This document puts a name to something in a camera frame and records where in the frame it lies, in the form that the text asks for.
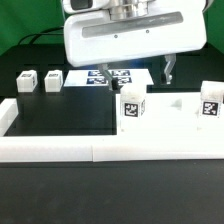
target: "white block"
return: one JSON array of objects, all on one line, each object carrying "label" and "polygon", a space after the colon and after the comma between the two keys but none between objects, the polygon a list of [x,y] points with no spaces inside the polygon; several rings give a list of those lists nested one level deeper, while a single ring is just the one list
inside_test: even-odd
[{"label": "white block", "polygon": [[223,97],[223,82],[203,81],[198,129],[224,130]]},{"label": "white block", "polygon": [[18,92],[33,92],[36,87],[37,72],[34,70],[23,71],[16,79]]},{"label": "white block", "polygon": [[0,137],[4,136],[17,115],[16,99],[5,99],[0,105]]},{"label": "white block", "polygon": [[60,70],[49,71],[44,79],[46,92],[60,92],[63,74]]},{"label": "white block", "polygon": [[125,84],[121,88],[121,130],[137,128],[139,119],[145,112],[146,85]]}]

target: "white cube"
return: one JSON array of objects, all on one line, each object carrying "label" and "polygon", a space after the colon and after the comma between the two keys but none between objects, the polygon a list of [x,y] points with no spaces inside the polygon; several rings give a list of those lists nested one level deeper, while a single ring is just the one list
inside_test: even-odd
[{"label": "white cube", "polygon": [[44,79],[46,92],[60,92],[63,74],[60,70],[49,71]]},{"label": "white cube", "polygon": [[224,128],[224,83],[203,81],[198,129],[221,130]]},{"label": "white cube", "polygon": [[121,116],[140,118],[145,112],[146,85],[125,84],[121,88]]},{"label": "white cube", "polygon": [[203,81],[200,116],[219,117],[223,105],[224,83]]},{"label": "white cube", "polygon": [[16,79],[18,92],[33,92],[38,81],[37,72],[34,70],[23,71]]},{"label": "white cube", "polygon": [[121,131],[136,130],[145,112],[146,85],[125,84],[121,88]]}]

